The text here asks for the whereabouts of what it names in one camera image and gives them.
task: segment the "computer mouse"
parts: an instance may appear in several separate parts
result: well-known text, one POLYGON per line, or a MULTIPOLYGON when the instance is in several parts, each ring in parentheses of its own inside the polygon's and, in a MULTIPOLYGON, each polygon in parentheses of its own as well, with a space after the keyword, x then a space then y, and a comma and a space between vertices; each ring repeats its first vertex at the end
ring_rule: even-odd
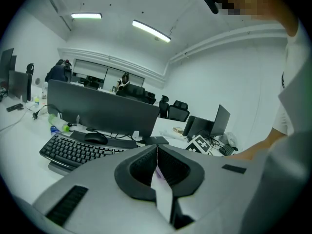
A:
POLYGON ((107 138, 100 133, 88 133, 84 136, 84 140, 92 143, 107 144, 107 138))

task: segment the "person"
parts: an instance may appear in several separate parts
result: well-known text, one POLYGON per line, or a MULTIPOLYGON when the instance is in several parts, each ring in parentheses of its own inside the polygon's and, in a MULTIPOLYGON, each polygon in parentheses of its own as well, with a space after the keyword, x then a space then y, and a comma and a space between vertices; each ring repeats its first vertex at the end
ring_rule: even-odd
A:
POLYGON ((68 60, 64 61, 62 59, 58 60, 56 65, 51 68, 50 72, 45 77, 44 81, 49 82, 49 80, 60 80, 68 82, 68 77, 71 77, 71 64, 68 60))
POLYGON ((123 76, 119 79, 119 81, 117 82, 117 85, 116 85, 116 92, 117 91, 122 91, 123 90, 123 87, 127 84, 129 84, 129 73, 126 72, 123 74, 123 76))
MULTIPOLYGON (((250 15, 254 19, 276 20, 285 28, 288 43, 285 70, 281 77, 281 89, 287 87, 311 54, 311 42, 297 16, 283 0, 216 0, 216 2, 222 8, 239 9, 241 14, 250 15)), ((252 159, 258 151, 270 148, 276 141, 292 133, 292 123, 280 104, 267 138, 237 155, 228 156, 228 158, 252 159)))

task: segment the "keyboard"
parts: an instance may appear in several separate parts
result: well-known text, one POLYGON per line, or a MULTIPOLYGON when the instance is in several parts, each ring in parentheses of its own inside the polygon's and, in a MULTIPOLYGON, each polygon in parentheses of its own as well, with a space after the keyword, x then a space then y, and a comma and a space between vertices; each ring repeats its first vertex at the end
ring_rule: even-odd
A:
POLYGON ((234 151, 234 148, 230 145, 224 145, 219 148, 219 152, 221 152, 224 156, 229 156, 234 151))
POLYGON ((74 170, 84 163, 125 151, 101 144, 86 144, 62 134, 55 134, 40 150, 40 154, 52 162, 74 170))

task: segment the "fluorescent light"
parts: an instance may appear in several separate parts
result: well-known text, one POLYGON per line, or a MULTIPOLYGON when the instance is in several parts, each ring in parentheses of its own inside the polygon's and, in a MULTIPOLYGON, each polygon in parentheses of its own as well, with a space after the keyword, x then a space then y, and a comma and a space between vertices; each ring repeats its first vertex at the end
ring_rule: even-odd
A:
POLYGON ((163 33, 159 32, 158 30, 156 30, 156 29, 154 29, 154 28, 152 28, 152 27, 150 27, 150 26, 148 26, 148 25, 146 25, 146 24, 144 24, 144 23, 142 23, 140 21, 134 20, 132 22, 132 25, 134 27, 140 28, 140 29, 142 29, 142 30, 144 30, 144 31, 146 31, 148 33, 151 33, 152 35, 154 35, 154 36, 164 40, 165 42, 170 42, 171 41, 170 37, 164 35, 163 33))
POLYGON ((73 13, 72 18, 102 19, 101 13, 73 13))

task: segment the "phone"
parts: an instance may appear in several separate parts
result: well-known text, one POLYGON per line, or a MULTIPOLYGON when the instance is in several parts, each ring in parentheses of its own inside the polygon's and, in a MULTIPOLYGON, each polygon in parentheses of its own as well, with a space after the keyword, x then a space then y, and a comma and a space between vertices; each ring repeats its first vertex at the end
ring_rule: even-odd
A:
POLYGON ((6 110, 8 111, 8 112, 11 112, 11 111, 13 111, 13 110, 15 110, 15 109, 19 109, 19 108, 22 108, 23 107, 23 104, 17 104, 17 105, 14 105, 14 106, 12 106, 12 107, 8 107, 6 110))

